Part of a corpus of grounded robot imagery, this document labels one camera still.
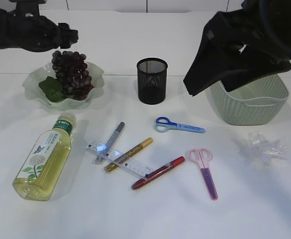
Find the green woven basket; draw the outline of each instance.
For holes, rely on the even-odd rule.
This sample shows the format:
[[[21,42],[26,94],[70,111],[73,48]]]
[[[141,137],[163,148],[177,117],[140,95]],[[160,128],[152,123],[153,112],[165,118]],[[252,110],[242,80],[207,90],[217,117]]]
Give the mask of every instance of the green woven basket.
[[[266,124],[289,97],[278,75],[261,78],[232,92],[227,92],[219,81],[211,86],[211,93],[223,120],[233,125]]]

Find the marker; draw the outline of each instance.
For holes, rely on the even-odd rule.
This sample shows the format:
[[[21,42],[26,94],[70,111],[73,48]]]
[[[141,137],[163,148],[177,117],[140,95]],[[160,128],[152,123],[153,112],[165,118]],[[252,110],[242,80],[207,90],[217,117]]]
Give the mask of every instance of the marker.
[[[116,130],[112,133],[112,135],[110,136],[109,140],[106,143],[106,149],[104,151],[101,151],[100,153],[102,153],[103,155],[106,155],[109,150],[111,149],[111,147],[114,145],[114,143],[116,142],[117,138],[119,137],[121,131],[123,130],[125,126],[124,122],[121,122],[119,124],[119,126],[116,128]],[[104,162],[104,158],[101,156],[98,156],[95,159],[94,164],[102,164]]]
[[[136,147],[133,149],[130,149],[128,152],[125,154],[121,155],[119,158],[115,160],[116,163],[122,164],[125,161],[127,161],[130,157],[134,156],[135,154],[139,153],[141,150],[143,150],[145,147],[147,147],[149,144],[153,142],[153,139],[147,138],[145,141],[142,143],[138,144]],[[115,163],[110,163],[108,164],[104,170],[106,173],[110,173],[111,171],[115,170],[118,166]]]
[[[153,181],[154,179],[156,179],[156,178],[160,177],[161,175],[165,174],[166,172],[172,170],[176,166],[179,166],[184,161],[185,161],[185,159],[182,156],[173,160],[172,162],[166,164],[165,166],[163,166],[163,167],[157,169],[156,171],[150,173],[149,175],[147,175],[146,179],[142,178],[139,181],[135,182],[131,187],[132,190],[136,190],[136,189],[143,187],[144,185],[148,184],[149,182]]]

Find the black mesh cup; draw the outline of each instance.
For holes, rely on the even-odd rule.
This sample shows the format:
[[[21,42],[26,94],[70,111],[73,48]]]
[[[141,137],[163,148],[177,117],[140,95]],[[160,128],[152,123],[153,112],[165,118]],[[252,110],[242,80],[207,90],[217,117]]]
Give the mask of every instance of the black mesh cup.
[[[148,105],[164,101],[167,63],[158,58],[146,58],[137,63],[138,97]]]

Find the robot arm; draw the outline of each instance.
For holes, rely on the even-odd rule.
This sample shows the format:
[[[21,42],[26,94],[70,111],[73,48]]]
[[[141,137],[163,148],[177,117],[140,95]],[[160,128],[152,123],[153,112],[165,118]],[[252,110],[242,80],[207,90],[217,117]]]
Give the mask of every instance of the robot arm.
[[[242,8],[217,12],[205,25],[184,78],[191,95],[217,81],[232,91],[291,69],[291,0],[245,0]]]
[[[43,52],[55,48],[70,48],[78,41],[78,31],[66,23],[56,25],[40,16],[39,4],[46,0],[10,0],[16,2],[16,10],[0,9],[0,49],[22,48]]]

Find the pink scissors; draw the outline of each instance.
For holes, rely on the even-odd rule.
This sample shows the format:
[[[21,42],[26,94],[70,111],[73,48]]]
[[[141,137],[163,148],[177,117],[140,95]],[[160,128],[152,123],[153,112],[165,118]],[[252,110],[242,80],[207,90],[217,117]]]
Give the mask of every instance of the pink scissors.
[[[217,192],[209,169],[209,161],[213,158],[212,152],[206,148],[194,148],[187,151],[185,156],[188,160],[199,166],[211,199],[214,201],[217,200]]]

